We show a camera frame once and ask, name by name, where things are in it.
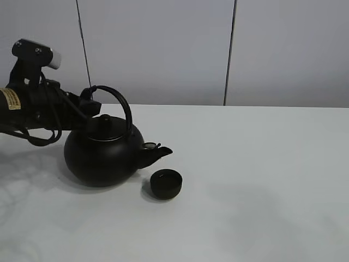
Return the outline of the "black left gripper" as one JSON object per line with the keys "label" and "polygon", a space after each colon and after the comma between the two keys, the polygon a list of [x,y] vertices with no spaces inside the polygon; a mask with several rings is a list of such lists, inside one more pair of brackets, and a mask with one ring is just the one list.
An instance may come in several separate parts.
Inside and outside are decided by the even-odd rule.
{"label": "black left gripper", "polygon": [[[28,129],[44,128],[47,130],[79,130],[85,135],[102,135],[105,132],[105,118],[100,114],[101,103],[93,100],[93,89],[82,90],[79,99],[72,93],[61,89],[59,82],[46,80],[38,87],[23,86],[23,125]],[[88,117],[85,123],[84,114]]]}

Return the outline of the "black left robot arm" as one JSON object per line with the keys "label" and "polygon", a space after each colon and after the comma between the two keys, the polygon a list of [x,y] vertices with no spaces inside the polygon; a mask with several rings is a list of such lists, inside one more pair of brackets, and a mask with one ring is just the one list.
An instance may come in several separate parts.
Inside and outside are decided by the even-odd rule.
{"label": "black left robot arm", "polygon": [[77,130],[100,114],[101,103],[61,89],[47,79],[37,87],[9,83],[1,89],[1,125],[27,129]]}

